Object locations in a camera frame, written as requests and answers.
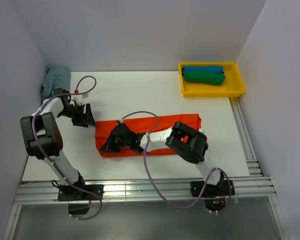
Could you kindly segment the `orange t shirt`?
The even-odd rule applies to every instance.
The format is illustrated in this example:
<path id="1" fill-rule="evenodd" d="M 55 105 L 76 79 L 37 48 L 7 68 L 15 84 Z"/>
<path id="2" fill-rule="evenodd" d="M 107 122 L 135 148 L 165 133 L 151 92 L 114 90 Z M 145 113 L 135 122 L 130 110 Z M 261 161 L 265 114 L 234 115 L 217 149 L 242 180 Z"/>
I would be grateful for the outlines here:
<path id="1" fill-rule="evenodd" d="M 154 132 L 159 132 L 172 127 L 176 122 L 182 122 L 195 130 L 202 128 L 202 119 L 198 113 L 187 114 L 174 114 L 174 115 L 162 115 L 158 118 L 141 117 L 141 118 L 128 118 L 123 121 L 130 130 L 135 133 L 148 132 L 155 124 Z M 111 153 L 101 151 L 101 147 L 106 143 L 111 131 L 117 125 L 117 120 L 104 120 L 96 122 L 95 130 L 95 146 L 100 154 L 104 158 L 127 158 L 127 157 L 140 157 L 141 154 L 135 153 L 128 148 L 123 148 L 120 153 Z"/>

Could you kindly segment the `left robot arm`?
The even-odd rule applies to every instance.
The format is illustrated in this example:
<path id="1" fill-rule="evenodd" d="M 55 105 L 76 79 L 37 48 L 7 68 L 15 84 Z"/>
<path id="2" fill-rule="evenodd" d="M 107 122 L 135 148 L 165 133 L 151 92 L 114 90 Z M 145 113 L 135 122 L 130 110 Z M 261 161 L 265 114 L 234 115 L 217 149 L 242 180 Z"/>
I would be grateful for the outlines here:
<path id="1" fill-rule="evenodd" d="M 95 127 L 91 105 L 81 103 L 75 95 L 58 88 L 57 94 L 47 98 L 39 109 L 30 116 L 20 119 L 20 127 L 26 152 L 45 162 L 57 175 L 58 188 L 76 200 L 86 197 L 88 188 L 80 172 L 75 169 L 63 152 L 63 139 L 56 119 L 67 117 L 73 126 Z"/>

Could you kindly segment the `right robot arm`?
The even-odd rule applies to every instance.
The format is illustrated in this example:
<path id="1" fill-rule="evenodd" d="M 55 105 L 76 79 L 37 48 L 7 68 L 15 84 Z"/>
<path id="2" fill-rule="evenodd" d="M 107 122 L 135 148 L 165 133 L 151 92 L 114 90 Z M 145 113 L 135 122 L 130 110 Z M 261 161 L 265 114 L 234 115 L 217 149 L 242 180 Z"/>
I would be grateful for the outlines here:
<path id="1" fill-rule="evenodd" d="M 186 162 L 196 165 L 210 194 L 217 195 L 223 190 L 225 175 L 217 170 L 216 164 L 210 158 L 207 136 L 183 122 L 177 121 L 168 129 L 152 133 L 135 133 L 120 122 L 100 147 L 101 152 L 112 154 L 120 154 L 123 150 L 148 154 L 167 149 Z"/>

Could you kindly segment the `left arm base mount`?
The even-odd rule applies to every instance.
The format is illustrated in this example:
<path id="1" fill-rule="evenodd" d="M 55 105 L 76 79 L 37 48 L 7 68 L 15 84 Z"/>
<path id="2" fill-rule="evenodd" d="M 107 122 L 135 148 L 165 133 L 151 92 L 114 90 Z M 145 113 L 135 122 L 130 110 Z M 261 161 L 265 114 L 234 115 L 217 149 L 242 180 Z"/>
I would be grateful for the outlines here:
<path id="1" fill-rule="evenodd" d="M 92 201 L 102 199 L 104 186 L 102 184 L 85 184 L 81 177 L 74 186 L 81 188 L 84 192 L 70 185 L 61 185 L 56 180 L 51 184 L 58 189 L 58 202 L 68 202 L 68 213 L 70 215 L 85 215 L 90 210 Z"/>

